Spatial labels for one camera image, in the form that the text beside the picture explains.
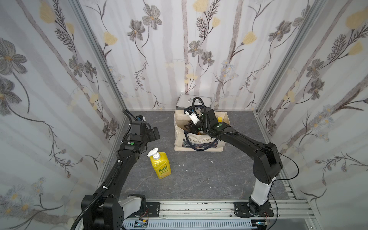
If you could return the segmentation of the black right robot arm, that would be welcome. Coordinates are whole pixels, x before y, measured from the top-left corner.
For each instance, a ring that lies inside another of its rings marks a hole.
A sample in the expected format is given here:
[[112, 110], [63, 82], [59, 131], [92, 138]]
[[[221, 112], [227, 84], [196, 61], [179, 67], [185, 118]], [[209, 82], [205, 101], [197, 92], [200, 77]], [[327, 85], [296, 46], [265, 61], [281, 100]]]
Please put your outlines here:
[[220, 121], [215, 111], [206, 107], [200, 97], [195, 97], [192, 104], [184, 109], [184, 113], [191, 119], [186, 125], [185, 137], [202, 131], [215, 141], [224, 141], [247, 154], [253, 160], [253, 174], [256, 178], [255, 186], [248, 202], [235, 205], [234, 214], [240, 218], [258, 217], [266, 215], [270, 210], [269, 196], [271, 188], [283, 169], [282, 154], [273, 143], [255, 141], [236, 131], [231, 125]]

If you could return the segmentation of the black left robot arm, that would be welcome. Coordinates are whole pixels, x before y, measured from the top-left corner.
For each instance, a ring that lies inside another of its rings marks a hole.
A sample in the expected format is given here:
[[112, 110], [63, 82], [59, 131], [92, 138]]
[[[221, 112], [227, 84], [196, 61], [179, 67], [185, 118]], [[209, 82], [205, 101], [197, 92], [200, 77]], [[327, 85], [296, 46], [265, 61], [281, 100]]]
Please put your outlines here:
[[121, 141], [116, 152], [117, 161], [105, 181], [93, 195], [86, 195], [81, 202], [81, 213], [71, 226], [77, 229], [80, 221], [85, 230], [119, 230], [126, 217], [145, 208], [145, 196], [129, 196], [128, 202], [138, 201], [132, 208], [123, 208], [120, 193], [123, 185], [138, 161], [140, 155], [147, 148], [147, 144], [160, 139], [157, 127], [151, 127], [143, 120], [134, 120]]

